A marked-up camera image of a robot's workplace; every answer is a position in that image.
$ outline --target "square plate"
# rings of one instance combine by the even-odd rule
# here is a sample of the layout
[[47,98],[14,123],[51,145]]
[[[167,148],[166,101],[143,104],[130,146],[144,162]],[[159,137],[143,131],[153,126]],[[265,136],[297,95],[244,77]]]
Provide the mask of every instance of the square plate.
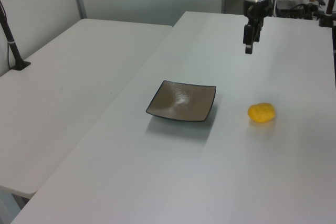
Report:
[[204,122],[215,94],[215,86],[163,81],[146,113],[177,121]]

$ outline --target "table surface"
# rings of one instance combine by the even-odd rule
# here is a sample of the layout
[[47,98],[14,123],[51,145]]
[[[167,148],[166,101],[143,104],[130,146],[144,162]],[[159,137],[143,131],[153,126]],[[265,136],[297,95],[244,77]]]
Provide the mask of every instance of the table surface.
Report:
[[0,78],[0,189],[30,198],[171,30],[84,19]]
[[[246,55],[246,21],[185,13],[13,224],[334,223],[331,30],[266,18]],[[209,118],[146,114],[163,80],[217,86]]]

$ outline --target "gray floor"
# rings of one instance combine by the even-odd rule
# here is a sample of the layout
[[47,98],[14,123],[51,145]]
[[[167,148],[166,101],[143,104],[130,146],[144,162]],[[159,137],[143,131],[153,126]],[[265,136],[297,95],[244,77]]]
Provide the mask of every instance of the gray floor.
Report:
[[225,13],[243,14],[243,0],[225,0]]

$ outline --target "yellow object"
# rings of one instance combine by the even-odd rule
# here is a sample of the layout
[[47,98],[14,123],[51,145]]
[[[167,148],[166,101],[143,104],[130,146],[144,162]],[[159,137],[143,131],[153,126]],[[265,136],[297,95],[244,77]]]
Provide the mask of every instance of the yellow object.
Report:
[[247,114],[257,123],[266,123],[275,117],[275,109],[272,104],[263,102],[250,106]]

